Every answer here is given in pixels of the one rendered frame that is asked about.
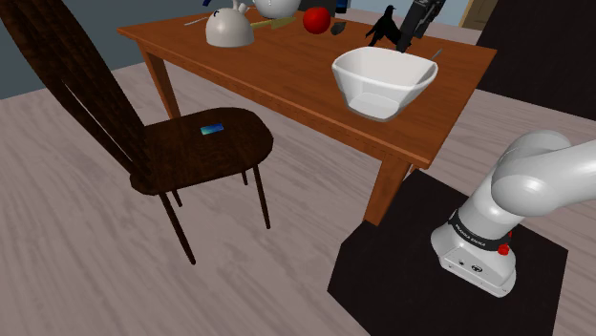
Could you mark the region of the black bird figure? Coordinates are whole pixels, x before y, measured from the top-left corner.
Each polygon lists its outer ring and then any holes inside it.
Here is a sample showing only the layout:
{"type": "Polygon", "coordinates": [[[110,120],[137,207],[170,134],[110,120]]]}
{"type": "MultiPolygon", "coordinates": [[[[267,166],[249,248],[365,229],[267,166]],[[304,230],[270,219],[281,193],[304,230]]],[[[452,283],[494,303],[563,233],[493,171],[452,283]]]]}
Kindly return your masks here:
{"type": "Polygon", "coordinates": [[[384,14],[376,21],[372,28],[366,33],[366,37],[372,35],[369,43],[373,47],[383,37],[389,39],[395,45],[399,42],[402,32],[393,20],[394,6],[388,5],[384,14]]]}

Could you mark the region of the dark wooden chair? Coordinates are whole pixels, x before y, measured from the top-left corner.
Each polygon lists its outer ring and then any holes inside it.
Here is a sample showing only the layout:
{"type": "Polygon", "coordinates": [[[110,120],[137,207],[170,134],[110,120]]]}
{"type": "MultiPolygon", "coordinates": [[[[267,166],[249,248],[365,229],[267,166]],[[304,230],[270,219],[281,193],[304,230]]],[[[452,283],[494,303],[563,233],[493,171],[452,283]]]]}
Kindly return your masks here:
{"type": "Polygon", "coordinates": [[[0,19],[60,105],[129,173],[132,187],[160,197],[193,261],[173,209],[179,190],[257,172],[273,147],[264,122],[246,109],[215,108],[144,125],[62,0],[0,0],[0,19]],[[222,131],[201,133],[216,123],[222,131]]]}

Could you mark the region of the white round vessel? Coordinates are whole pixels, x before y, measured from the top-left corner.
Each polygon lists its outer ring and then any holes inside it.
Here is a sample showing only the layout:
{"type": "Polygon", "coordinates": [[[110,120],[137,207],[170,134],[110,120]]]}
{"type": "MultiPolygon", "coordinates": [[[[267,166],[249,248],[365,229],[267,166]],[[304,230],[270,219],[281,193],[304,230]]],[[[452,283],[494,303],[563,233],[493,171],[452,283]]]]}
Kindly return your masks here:
{"type": "Polygon", "coordinates": [[[290,17],[297,12],[302,0],[252,0],[257,11],[265,18],[290,17]]]}

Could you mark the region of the white square bowl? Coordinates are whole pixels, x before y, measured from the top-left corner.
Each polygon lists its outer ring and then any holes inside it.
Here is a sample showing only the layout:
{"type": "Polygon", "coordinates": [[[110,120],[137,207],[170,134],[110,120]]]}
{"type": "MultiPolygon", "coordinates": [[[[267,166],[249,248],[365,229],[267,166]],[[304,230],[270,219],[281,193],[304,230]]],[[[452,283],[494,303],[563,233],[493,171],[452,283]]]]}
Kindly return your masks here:
{"type": "Polygon", "coordinates": [[[399,115],[438,73],[432,59],[377,47],[345,52],[331,69],[349,110],[380,122],[399,115]]]}

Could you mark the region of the black robot stand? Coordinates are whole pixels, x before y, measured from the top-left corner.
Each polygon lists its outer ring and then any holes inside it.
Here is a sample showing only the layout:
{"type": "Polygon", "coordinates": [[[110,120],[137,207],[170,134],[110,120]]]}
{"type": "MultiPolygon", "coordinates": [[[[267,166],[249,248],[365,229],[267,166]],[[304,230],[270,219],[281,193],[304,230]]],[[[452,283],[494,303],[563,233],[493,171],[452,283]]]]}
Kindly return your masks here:
{"type": "Polygon", "coordinates": [[[363,221],[342,242],[329,294],[371,336],[553,336],[567,250],[518,225],[516,283],[494,297],[444,270],[431,245],[466,199],[411,173],[382,222],[363,221]]]}

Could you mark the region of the red apple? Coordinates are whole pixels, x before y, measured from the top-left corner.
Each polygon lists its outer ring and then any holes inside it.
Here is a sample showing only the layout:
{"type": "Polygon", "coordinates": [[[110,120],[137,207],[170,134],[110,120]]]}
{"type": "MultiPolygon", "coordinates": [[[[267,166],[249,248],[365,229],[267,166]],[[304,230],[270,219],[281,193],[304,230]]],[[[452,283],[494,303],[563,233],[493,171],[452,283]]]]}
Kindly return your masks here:
{"type": "Polygon", "coordinates": [[[330,27],[330,13],[326,8],[314,7],[305,11],[303,26],[307,32],[321,34],[330,27]]]}

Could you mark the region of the tan door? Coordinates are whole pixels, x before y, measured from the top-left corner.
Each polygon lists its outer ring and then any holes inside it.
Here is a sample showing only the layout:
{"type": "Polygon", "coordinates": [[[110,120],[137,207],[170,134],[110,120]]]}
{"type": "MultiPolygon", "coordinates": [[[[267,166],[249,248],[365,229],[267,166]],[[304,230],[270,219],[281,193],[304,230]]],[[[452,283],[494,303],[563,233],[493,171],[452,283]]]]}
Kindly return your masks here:
{"type": "Polygon", "coordinates": [[[462,28],[482,31],[498,0],[469,0],[459,25],[462,28]]]}

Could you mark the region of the white dome-shaped teapot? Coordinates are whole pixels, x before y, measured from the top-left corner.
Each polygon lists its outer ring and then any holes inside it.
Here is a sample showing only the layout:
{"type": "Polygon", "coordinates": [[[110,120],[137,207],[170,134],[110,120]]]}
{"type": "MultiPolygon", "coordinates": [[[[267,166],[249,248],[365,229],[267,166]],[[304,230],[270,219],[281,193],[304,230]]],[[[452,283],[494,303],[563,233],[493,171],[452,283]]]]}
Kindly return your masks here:
{"type": "Polygon", "coordinates": [[[248,7],[232,0],[231,8],[215,10],[205,25],[206,42],[215,47],[238,48],[254,42],[253,29],[245,17],[248,7]]]}

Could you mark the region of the green and yellow knife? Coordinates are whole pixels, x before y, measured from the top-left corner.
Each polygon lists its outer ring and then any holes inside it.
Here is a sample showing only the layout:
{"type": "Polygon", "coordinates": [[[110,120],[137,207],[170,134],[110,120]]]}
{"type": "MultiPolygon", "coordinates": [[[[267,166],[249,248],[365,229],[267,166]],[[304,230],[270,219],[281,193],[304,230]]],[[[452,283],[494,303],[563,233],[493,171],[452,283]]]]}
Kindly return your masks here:
{"type": "Polygon", "coordinates": [[[251,23],[250,27],[253,30],[255,30],[255,29],[262,28],[262,27],[270,26],[273,30],[275,30],[275,29],[281,28],[281,27],[293,22],[294,20],[295,20],[294,16],[283,17],[283,18],[278,18],[278,19],[269,19],[269,20],[265,20],[265,21],[251,23]]]}

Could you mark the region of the brown wooden table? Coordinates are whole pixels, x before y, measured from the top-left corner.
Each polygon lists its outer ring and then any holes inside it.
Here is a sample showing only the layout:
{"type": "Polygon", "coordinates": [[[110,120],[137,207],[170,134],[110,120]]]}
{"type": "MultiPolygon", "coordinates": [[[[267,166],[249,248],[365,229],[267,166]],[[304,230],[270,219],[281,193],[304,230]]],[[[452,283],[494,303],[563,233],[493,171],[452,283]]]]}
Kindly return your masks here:
{"type": "Polygon", "coordinates": [[[332,74],[341,54],[365,44],[368,26],[350,22],[332,35],[309,34],[296,19],[278,29],[258,29],[247,47],[207,44],[204,24],[184,26],[199,14],[118,28],[137,42],[170,117],[180,109],[164,64],[170,62],[381,162],[365,221],[378,225],[406,174],[436,158],[496,52],[425,36],[410,52],[435,58],[436,79],[401,114],[377,122],[348,110],[332,74]]]}

